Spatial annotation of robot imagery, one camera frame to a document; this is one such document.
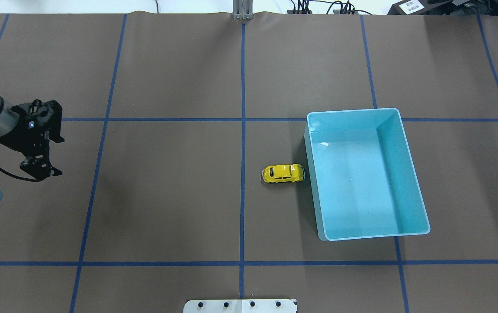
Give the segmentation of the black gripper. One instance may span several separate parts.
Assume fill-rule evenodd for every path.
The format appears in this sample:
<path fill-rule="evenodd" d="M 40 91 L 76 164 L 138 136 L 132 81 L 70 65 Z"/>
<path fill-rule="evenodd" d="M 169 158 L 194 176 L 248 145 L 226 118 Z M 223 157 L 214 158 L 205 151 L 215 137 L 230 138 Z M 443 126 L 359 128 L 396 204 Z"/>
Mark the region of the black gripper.
<path fill-rule="evenodd" d="M 19 115 L 15 147 L 25 158 L 19 168 L 37 181 L 61 176 L 62 171 L 52 166 L 49 149 L 50 142 L 64 142 L 60 103 L 36 99 L 31 103 L 12 106 L 11 111 Z"/>

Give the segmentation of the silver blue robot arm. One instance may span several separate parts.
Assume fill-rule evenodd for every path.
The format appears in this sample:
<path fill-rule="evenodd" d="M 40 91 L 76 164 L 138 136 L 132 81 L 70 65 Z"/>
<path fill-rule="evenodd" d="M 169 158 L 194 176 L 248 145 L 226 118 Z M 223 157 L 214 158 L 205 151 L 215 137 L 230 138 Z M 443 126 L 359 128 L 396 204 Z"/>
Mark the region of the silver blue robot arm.
<path fill-rule="evenodd" d="M 50 142 L 64 142 L 62 105 L 57 101 L 36 99 L 19 105 L 8 104 L 0 95 L 0 144 L 23 155 L 19 168 L 27 177 L 17 176 L 0 167 L 0 172 L 15 180 L 41 182 L 62 171 L 50 161 Z"/>

